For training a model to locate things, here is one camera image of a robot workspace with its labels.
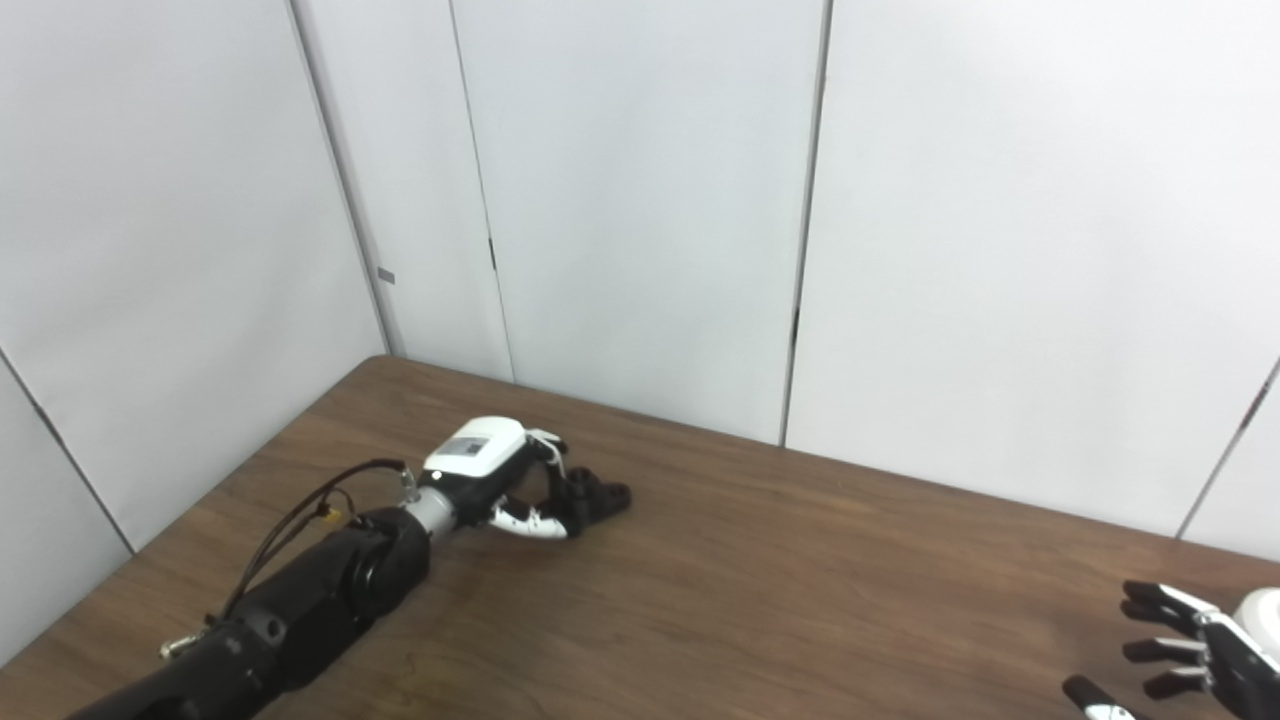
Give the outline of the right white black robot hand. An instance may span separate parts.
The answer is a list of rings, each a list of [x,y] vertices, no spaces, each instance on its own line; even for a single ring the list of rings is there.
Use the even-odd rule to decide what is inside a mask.
[[[1149,700],[1203,694],[1234,719],[1279,716],[1277,587],[1249,592],[1234,610],[1155,582],[1126,580],[1123,593],[1126,618],[1175,633],[1123,646],[1132,664],[1165,664],[1142,685]]]

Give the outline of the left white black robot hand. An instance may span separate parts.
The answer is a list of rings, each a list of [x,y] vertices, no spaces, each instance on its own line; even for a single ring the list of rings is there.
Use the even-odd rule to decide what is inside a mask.
[[[553,480],[564,480],[567,451],[567,443],[548,430],[507,416],[474,418],[428,455],[402,509],[433,541],[481,525],[534,539],[567,539],[570,529],[561,519],[511,502],[538,462]]]

